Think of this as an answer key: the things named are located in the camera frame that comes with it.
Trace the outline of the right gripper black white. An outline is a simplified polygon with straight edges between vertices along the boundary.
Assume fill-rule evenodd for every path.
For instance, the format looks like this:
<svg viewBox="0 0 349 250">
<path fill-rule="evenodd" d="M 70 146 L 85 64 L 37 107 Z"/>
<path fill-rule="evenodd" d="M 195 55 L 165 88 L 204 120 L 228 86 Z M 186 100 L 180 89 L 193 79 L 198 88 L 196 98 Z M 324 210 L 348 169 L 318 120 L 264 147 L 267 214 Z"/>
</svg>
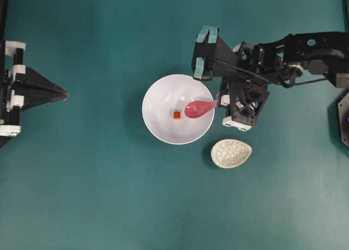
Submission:
<svg viewBox="0 0 349 250">
<path fill-rule="evenodd" d="M 263 75 L 266 49 L 243 42 L 238 50 L 237 76 L 221 77 L 220 107 L 226 108 L 222 124 L 240 131 L 252 129 L 268 97 L 270 79 Z"/>
</svg>

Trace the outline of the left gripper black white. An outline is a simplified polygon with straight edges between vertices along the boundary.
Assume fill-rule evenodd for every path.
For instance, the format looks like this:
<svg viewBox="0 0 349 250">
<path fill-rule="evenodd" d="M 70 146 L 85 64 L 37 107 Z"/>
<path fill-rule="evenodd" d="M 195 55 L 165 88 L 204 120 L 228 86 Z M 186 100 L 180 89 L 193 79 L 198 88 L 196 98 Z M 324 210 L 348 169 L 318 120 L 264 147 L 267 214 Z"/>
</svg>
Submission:
<svg viewBox="0 0 349 250">
<path fill-rule="evenodd" d="M 4 108 L 8 113 L 9 122 L 1 124 L 2 137 L 16 137 L 21 132 L 20 112 L 46 103 L 53 103 L 68 98 L 66 90 L 49 81 L 30 67 L 23 65 L 23 54 L 26 44 L 18 41 L 4 42 L 4 55 L 13 57 L 14 65 L 8 73 L 8 86 Z M 15 82 L 30 87 L 48 90 L 54 93 L 23 93 L 16 94 Z"/>
</svg>

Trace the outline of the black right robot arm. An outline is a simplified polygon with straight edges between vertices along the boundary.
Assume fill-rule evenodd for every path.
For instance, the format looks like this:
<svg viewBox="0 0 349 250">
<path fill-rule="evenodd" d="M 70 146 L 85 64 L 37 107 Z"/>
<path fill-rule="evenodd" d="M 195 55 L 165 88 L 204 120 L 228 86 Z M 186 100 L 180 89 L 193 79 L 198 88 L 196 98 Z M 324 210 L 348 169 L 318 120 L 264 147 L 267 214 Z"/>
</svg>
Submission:
<svg viewBox="0 0 349 250">
<path fill-rule="evenodd" d="M 252 129 L 269 97 L 268 86 L 286 89 L 315 83 L 298 82 L 304 72 L 318 75 L 336 88 L 348 88 L 348 33 L 290 34 L 281 40 L 233 49 L 237 62 L 221 61 L 230 74 L 221 82 L 219 104 L 226 108 L 222 124 Z"/>
</svg>

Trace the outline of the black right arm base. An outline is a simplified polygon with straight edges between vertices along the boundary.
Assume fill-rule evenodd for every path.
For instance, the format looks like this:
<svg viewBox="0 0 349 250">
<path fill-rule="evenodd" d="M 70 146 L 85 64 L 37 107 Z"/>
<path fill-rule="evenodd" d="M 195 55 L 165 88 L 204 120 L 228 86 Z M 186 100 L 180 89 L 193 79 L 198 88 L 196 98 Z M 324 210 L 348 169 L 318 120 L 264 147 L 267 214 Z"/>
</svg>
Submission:
<svg viewBox="0 0 349 250">
<path fill-rule="evenodd" d="M 348 154 L 348 89 L 332 101 L 327 115 L 330 141 L 341 152 Z"/>
</svg>

